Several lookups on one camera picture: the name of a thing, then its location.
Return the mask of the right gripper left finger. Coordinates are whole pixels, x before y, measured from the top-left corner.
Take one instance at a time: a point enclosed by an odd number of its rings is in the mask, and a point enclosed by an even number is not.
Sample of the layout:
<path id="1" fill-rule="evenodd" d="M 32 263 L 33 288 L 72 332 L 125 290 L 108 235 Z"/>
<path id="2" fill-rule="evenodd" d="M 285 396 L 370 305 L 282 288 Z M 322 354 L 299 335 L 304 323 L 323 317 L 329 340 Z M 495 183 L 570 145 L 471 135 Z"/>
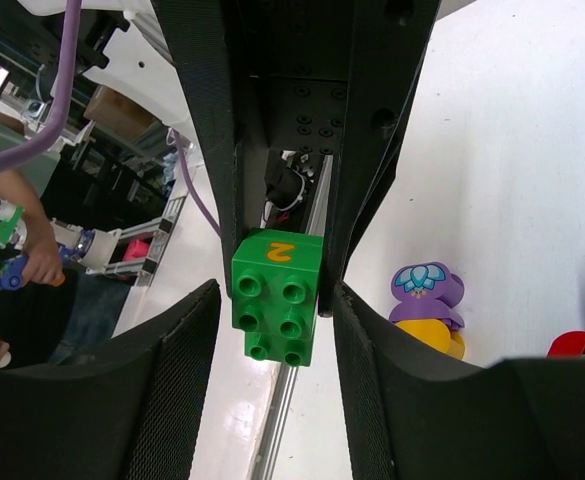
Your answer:
<path id="1" fill-rule="evenodd" d="M 58 365 L 0 370 L 0 479 L 185 479 L 221 292 L 203 283 Z"/>

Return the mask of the green number two lego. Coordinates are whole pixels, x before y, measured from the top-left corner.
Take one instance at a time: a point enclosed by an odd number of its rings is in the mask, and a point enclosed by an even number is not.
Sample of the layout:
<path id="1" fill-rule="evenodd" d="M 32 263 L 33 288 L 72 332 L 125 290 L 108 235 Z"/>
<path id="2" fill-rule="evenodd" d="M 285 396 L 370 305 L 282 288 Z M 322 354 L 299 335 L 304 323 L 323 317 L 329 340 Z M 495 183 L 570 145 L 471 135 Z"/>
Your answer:
<path id="1" fill-rule="evenodd" d="M 244 354 L 290 367 L 311 364 L 323 238 L 256 229 L 235 252 L 232 327 Z"/>

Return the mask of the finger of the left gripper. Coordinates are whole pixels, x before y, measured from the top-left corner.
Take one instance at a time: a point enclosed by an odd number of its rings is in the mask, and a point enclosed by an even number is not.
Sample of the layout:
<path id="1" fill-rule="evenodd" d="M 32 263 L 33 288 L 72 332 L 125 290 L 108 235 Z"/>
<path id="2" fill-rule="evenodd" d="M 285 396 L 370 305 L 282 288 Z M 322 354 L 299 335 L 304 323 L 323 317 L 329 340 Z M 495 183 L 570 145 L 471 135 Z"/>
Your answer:
<path id="1" fill-rule="evenodd" d="M 234 72 L 227 1 L 153 3 L 184 91 L 218 212 L 226 289 L 242 238 Z"/>
<path id="2" fill-rule="evenodd" d="M 355 240 L 377 207 L 375 189 L 400 148 L 440 4 L 437 1 L 357 1 L 342 142 L 333 162 L 324 232 L 324 313 L 333 311 Z"/>

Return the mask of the person hand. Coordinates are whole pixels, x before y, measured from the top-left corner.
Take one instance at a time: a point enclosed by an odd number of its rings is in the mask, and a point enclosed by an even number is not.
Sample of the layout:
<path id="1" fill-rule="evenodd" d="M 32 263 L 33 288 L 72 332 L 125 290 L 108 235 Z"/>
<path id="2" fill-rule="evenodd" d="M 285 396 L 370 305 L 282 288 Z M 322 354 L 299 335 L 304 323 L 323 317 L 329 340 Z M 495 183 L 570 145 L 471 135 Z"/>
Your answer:
<path id="1" fill-rule="evenodd" d="M 59 248 L 54 238 L 32 236 L 26 241 L 27 256 L 23 269 L 26 283 L 56 286 L 64 278 Z"/>

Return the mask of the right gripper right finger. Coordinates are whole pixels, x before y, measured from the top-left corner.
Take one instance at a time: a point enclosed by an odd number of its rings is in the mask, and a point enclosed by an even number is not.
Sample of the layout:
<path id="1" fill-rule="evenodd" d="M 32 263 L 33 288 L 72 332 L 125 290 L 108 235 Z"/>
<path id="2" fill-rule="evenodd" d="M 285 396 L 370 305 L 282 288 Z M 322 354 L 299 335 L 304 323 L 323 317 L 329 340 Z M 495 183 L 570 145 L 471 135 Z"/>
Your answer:
<path id="1" fill-rule="evenodd" d="M 357 479 L 585 479 L 585 359 L 480 368 L 392 325 L 348 285 L 333 294 Z"/>

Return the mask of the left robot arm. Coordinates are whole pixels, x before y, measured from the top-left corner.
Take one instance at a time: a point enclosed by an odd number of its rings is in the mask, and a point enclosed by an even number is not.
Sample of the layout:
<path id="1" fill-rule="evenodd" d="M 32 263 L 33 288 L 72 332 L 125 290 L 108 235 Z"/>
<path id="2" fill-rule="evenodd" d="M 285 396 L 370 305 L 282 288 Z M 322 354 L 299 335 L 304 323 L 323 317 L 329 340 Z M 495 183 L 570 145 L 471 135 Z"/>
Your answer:
<path id="1" fill-rule="evenodd" d="M 332 160 L 319 311 L 395 177 L 436 1 L 134 1 L 168 54 L 115 31 L 95 83 L 195 142 L 230 260 L 257 225 L 270 152 Z"/>

